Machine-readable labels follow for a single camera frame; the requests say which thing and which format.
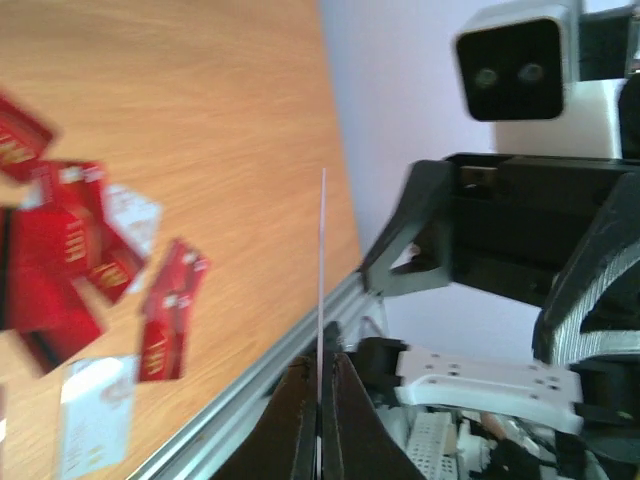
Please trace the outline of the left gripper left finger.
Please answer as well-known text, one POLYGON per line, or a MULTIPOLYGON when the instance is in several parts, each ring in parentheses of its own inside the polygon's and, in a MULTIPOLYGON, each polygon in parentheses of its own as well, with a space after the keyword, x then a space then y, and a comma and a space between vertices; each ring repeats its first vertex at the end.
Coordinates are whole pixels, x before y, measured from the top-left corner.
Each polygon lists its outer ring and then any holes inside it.
POLYGON ((315 359, 295 358, 253 430, 212 478, 314 479, 316 388, 315 359))

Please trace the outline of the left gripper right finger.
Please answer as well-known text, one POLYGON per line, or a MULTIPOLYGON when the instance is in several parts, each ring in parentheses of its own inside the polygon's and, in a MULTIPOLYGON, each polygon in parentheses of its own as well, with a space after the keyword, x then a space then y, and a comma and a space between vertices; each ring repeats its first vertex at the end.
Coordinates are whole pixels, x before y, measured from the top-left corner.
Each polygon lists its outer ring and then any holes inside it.
POLYGON ((322 479, 422 479, 391 438, 344 353, 323 360, 319 406, 322 479))

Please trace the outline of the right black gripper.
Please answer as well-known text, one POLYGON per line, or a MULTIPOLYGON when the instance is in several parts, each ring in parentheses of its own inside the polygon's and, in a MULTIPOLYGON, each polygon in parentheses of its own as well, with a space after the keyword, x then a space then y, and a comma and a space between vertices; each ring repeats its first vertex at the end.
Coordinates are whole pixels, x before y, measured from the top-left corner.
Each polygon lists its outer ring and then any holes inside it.
POLYGON ((410 165, 395 211, 359 267, 364 289, 402 296, 445 287, 452 276, 531 305, 547 299, 532 339, 539 361, 637 355, 637 331, 580 329, 606 290, 639 263, 638 163, 447 160, 410 165))

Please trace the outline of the white card bottom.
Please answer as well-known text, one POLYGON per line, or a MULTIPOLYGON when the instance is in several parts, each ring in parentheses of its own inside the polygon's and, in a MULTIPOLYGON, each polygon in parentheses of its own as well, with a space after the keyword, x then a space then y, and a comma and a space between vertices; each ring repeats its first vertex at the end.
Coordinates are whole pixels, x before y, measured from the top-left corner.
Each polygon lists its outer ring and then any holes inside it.
POLYGON ((85 358, 69 366, 60 400, 60 479, 124 460, 138 369, 136 355, 85 358))

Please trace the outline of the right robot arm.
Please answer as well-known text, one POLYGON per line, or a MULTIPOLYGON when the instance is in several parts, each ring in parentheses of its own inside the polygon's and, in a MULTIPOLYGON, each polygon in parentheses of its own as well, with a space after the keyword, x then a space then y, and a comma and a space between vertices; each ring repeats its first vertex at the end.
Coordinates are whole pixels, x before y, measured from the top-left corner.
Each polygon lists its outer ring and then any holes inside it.
POLYGON ((639 472, 639 165, 456 154, 411 165, 359 269, 382 297, 458 283, 539 308, 529 364, 367 340, 354 362, 394 405, 502 414, 555 433, 560 473, 639 472))

